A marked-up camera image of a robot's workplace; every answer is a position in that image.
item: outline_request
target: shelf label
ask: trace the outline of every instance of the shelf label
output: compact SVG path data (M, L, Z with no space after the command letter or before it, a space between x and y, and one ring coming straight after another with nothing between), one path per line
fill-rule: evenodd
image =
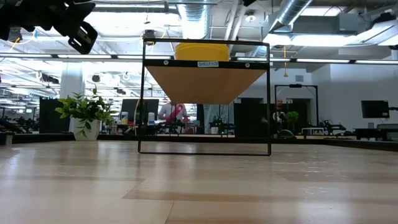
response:
M218 67L218 62L198 62L198 67L200 68Z

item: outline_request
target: television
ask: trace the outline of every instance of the television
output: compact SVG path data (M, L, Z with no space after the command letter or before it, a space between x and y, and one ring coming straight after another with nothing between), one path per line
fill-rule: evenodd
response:
M390 109L387 100L363 100L363 118L390 118Z

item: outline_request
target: potted plant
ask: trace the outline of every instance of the potted plant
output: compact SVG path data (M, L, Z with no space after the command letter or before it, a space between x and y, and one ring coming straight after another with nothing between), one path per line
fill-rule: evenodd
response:
M97 89L93 89L91 97L85 97L79 93L73 93L74 98L59 99L63 107L55 111L61 114L61 118L70 117L73 120L73 134L77 141L95 141L100 133L100 121L107 125L112 124L111 103L105 103L102 97L97 95Z
M299 113L296 111L291 111L288 112L285 116L286 122L287 122L287 127L290 128L290 124L293 126L293 131L294 132L294 124L299 120Z

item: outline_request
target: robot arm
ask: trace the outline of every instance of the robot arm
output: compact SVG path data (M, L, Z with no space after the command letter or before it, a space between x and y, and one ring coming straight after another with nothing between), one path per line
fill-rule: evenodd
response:
M79 53L88 54L98 33L84 19L94 7L90 0L0 0L0 39L16 40L10 36L14 28L54 27Z

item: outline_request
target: white planter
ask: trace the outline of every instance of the white planter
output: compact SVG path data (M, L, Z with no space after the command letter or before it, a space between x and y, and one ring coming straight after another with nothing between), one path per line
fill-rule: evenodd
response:
M82 133L78 134L81 131L81 128L85 125L85 123L79 122L79 119L73 119L73 135L75 136L76 141L95 141L97 140L98 134L100 133L100 121L94 120L93 122L89 122L91 125L91 130L85 128L86 137Z

